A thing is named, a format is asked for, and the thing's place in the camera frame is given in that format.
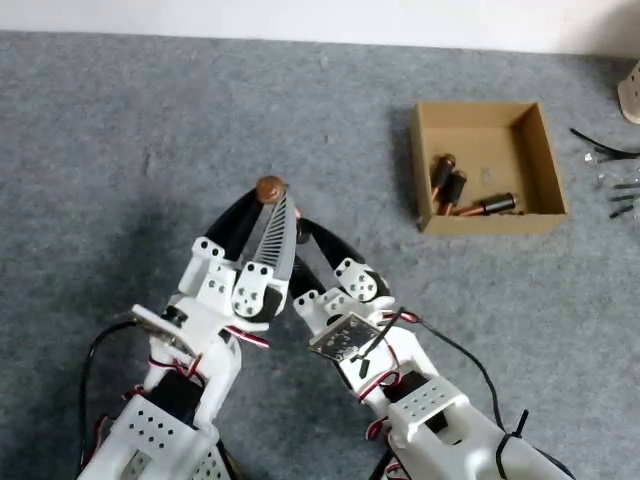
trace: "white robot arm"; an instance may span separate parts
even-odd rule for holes
[[[378,420],[370,425],[367,438],[375,438],[383,426],[388,429],[391,453],[372,479],[573,478],[566,467],[519,438],[526,413],[516,432],[506,434],[499,407],[496,425],[438,373],[414,334],[395,323],[422,323],[468,352],[415,314],[402,309],[394,314],[388,285],[352,247],[314,222],[301,220],[301,225],[316,240],[341,286],[326,291],[296,257],[289,286],[294,308],[313,334],[310,350],[334,362],[358,400],[374,411]],[[485,378],[496,405],[493,384],[488,374]]]
[[[258,249],[243,262],[262,207],[271,203]],[[149,372],[100,448],[80,461],[81,480],[237,478],[213,422],[240,370],[238,338],[267,346],[251,332],[267,330],[284,308],[295,211],[279,179],[261,179],[196,239],[165,311],[132,308],[151,335]]]

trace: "cardboard box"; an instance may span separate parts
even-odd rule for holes
[[[567,203],[538,103],[421,102],[411,122],[413,173],[420,228],[432,234],[547,233],[567,216]],[[439,215],[431,201],[438,158],[456,156],[467,174],[458,208],[515,193],[511,214]]]

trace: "white bracket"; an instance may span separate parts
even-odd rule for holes
[[[264,294],[273,278],[273,268],[262,263],[248,262],[233,289],[233,311],[241,317],[253,317],[264,305]]]
[[[368,302],[378,293],[378,286],[368,270],[371,269],[367,265],[345,258],[336,268],[335,275],[349,295],[360,302]]]
[[[235,279],[236,272],[234,270],[211,262],[196,299],[222,315],[233,315],[231,296]]]
[[[127,404],[80,480],[200,479],[200,466],[215,472],[212,480],[229,480],[224,462],[212,459],[219,440],[178,421],[140,395]]]
[[[446,378],[437,376],[402,400],[392,403],[389,420],[396,433],[408,443],[424,422],[448,406],[464,402],[469,402],[464,393]]]

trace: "perforated plate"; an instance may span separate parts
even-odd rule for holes
[[[326,332],[317,335],[309,350],[340,363],[356,353],[380,331],[363,318],[351,313],[337,320]]]
[[[193,470],[191,480],[229,480],[222,456],[216,447],[207,452]]]
[[[468,401],[466,395],[444,377],[434,377],[402,400],[391,404],[389,419],[394,429],[411,437],[420,425],[458,401]]]

